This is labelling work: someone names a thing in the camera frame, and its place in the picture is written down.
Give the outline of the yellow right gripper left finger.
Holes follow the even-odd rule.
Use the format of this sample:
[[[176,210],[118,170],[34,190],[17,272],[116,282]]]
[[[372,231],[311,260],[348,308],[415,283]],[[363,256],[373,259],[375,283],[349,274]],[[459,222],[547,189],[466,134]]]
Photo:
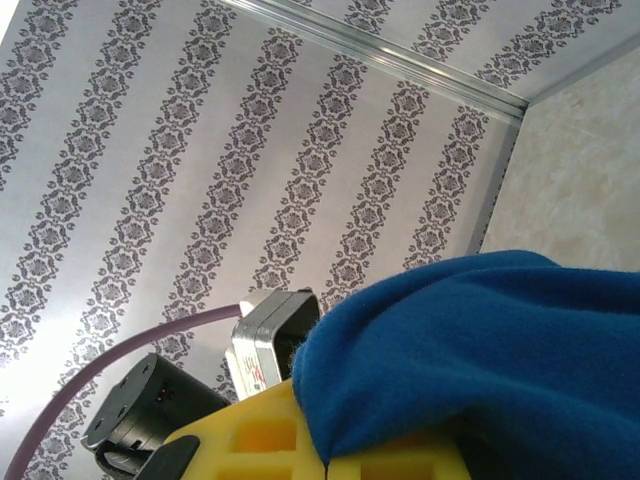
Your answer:
[[[196,420],[165,440],[199,446],[184,479],[324,479],[309,430],[287,380]]]

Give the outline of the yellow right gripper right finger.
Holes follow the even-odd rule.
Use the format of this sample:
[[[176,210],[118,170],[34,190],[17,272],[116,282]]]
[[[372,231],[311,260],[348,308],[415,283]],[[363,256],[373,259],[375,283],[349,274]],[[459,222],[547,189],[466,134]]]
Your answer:
[[[335,458],[329,463],[327,478],[463,480],[470,479],[471,475],[450,438],[438,433],[420,433]]]

